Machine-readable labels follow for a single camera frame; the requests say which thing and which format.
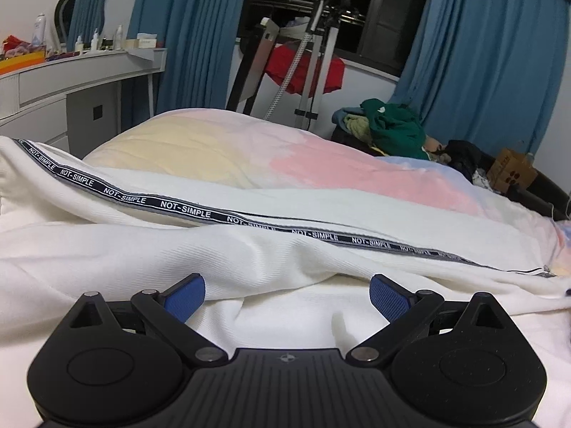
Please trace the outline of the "white sweatpants with black stripe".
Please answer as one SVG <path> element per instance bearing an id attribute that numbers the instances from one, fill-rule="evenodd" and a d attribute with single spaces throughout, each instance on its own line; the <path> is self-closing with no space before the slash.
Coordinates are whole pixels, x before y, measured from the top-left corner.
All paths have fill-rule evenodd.
<path id="1" fill-rule="evenodd" d="M 548 374 L 535 416 L 570 423 L 566 237 L 518 207 L 505 220 L 350 189 L 240 189 L 88 165 L 49 146 L 1 141 L 1 423 L 34 427 L 27 369 L 85 292 L 126 300 L 192 272 L 206 304 L 190 326 L 238 347 L 347 351 L 384 320 L 384 274 L 449 300 L 493 294 Z"/>

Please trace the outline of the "black garment pile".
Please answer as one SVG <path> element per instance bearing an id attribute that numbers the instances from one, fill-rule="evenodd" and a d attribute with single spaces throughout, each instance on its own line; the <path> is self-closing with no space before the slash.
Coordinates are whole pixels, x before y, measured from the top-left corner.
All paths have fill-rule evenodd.
<path id="1" fill-rule="evenodd" d="M 460 172 L 470 183 L 478 169 L 488 172 L 495 159 L 465 140 L 450 140 L 438 151 L 439 158 L 447 166 Z"/>

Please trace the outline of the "pastel multicolour bed blanket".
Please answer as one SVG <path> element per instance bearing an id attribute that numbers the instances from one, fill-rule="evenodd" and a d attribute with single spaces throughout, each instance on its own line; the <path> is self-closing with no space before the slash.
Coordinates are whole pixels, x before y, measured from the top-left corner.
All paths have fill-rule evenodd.
<path id="1" fill-rule="evenodd" d="M 373 158 L 298 128 L 220 109 L 178 109 L 160 114 L 95 148 L 86 162 L 226 184 L 236 188 L 352 189 L 437 208 L 439 215 L 411 211 L 411 227 L 425 221 L 427 239 L 450 235 L 463 248 L 485 253 L 467 237 L 476 233 L 470 216 L 485 218 L 480 229 L 506 259 L 521 246 L 518 235 L 544 254 L 542 264 L 570 274 L 570 225 L 553 222 L 492 191 L 476 187 L 459 172 L 430 161 Z"/>

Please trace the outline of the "brown cardboard box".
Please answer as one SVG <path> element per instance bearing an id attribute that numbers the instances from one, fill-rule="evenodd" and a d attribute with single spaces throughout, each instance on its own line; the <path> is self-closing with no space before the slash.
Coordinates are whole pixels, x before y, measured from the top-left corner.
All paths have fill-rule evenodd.
<path id="1" fill-rule="evenodd" d="M 492 189 L 506 194 L 513 185 L 527 189 L 537 175 L 533 155 L 503 148 L 488 171 L 487 179 Z"/>

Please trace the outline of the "green garment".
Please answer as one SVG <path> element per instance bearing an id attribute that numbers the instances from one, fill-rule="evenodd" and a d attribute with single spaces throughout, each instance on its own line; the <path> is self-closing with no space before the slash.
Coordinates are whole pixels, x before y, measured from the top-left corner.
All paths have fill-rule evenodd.
<path id="1" fill-rule="evenodd" d="M 426 132 L 418 115 L 406 105 L 370 98 L 360 108 L 369 121 L 372 142 L 379 150 L 394 157 L 429 159 L 424 148 Z"/>

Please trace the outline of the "white dressing table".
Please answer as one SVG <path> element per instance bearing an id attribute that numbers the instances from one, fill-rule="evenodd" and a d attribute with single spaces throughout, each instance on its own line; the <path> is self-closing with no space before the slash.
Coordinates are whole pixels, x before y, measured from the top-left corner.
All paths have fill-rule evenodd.
<path id="1" fill-rule="evenodd" d="M 1 135 L 83 158 L 123 131 L 123 81 L 145 81 L 144 116 L 155 115 L 154 76 L 165 70 L 166 56 L 166 49 L 90 52 L 5 73 Z"/>

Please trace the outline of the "right blue curtain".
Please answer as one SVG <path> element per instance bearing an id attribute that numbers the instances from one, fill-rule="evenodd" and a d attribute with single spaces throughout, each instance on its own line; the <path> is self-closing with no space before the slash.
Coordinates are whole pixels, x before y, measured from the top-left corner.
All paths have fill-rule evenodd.
<path id="1" fill-rule="evenodd" d="M 559 94 L 570 0 L 427 0 L 394 103 L 440 142 L 536 153 Z"/>

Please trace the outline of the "blue curtain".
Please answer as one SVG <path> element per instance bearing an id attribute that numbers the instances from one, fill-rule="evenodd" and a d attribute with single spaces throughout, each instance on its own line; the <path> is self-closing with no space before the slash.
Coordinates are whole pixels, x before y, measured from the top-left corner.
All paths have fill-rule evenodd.
<path id="1" fill-rule="evenodd" d="M 536 153 L 559 94 L 570 0 L 427 0 L 394 103 L 440 142 Z"/>
<path id="2" fill-rule="evenodd" d="M 122 82 L 122 129 L 157 114 L 181 108 L 218 108 L 227 103 L 232 53 L 244 0 L 136 0 L 128 30 L 155 34 L 166 49 L 166 69 L 148 81 Z"/>

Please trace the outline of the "white tissue box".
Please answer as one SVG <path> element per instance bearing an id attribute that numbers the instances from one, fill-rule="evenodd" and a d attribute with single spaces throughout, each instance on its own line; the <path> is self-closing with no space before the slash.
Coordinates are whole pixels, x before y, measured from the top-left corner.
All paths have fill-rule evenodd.
<path id="1" fill-rule="evenodd" d="M 138 33 L 136 35 L 136 45 L 139 49 L 155 49 L 157 43 L 156 34 Z"/>

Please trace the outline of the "red cloth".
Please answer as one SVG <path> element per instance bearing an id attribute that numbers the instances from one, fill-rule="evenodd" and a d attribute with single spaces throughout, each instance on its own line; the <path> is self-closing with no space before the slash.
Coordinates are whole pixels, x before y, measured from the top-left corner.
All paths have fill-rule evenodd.
<path id="1" fill-rule="evenodd" d="M 284 44 L 279 45 L 273 49 L 265 68 L 265 73 L 277 85 L 282 85 L 284 82 L 284 79 L 286 78 L 285 76 L 293 61 L 297 48 L 297 44 Z M 305 51 L 291 81 L 285 89 L 288 94 L 301 95 L 303 93 L 306 77 L 309 71 L 310 60 L 311 53 Z M 327 79 L 325 81 L 325 94 L 340 90 L 343 87 L 344 68 L 344 61 L 337 55 L 334 55 L 332 57 Z"/>

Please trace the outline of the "orange tray with items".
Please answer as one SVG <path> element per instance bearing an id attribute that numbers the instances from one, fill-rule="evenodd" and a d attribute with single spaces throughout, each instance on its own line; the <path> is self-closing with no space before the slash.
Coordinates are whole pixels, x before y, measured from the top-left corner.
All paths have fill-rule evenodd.
<path id="1" fill-rule="evenodd" d="M 31 45 L 9 35 L 2 42 L 0 75 L 28 68 L 45 62 L 45 46 Z"/>

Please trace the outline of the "left blue curtain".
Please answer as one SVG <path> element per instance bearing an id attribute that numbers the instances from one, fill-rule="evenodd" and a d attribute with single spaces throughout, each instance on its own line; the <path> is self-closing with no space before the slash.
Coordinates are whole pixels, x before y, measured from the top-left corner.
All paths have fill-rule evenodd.
<path id="1" fill-rule="evenodd" d="M 244 0 L 136 0 L 128 30 L 155 34 L 166 49 L 166 69 L 148 81 L 122 82 L 122 129 L 157 114 L 181 108 L 218 108 L 227 103 L 232 53 Z"/>

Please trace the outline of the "white spray bottle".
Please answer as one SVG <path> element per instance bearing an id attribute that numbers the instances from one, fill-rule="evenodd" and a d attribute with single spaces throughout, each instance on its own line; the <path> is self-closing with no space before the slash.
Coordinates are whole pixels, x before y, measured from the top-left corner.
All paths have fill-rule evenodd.
<path id="1" fill-rule="evenodd" d="M 45 43 L 45 23 L 45 14 L 41 12 L 35 19 L 31 45 L 41 46 Z"/>

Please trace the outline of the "dark window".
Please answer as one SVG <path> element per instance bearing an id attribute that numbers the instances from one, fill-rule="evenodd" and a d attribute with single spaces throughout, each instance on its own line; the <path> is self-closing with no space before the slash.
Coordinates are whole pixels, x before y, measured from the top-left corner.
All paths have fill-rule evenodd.
<path id="1" fill-rule="evenodd" d="M 335 52 L 350 61 L 399 76 L 411 51 L 427 0 L 325 0 L 323 18 L 340 12 Z M 264 17 L 284 27 L 311 16 L 315 0 L 244 0 L 238 36 Z"/>

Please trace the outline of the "wavy frame mirror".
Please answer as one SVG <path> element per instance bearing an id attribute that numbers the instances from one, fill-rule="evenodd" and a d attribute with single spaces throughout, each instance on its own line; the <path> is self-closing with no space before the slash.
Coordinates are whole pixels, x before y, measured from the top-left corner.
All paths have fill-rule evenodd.
<path id="1" fill-rule="evenodd" d="M 57 46 L 72 51 L 76 40 L 87 44 L 95 32 L 102 34 L 106 0 L 58 0 L 54 9 L 54 34 Z"/>

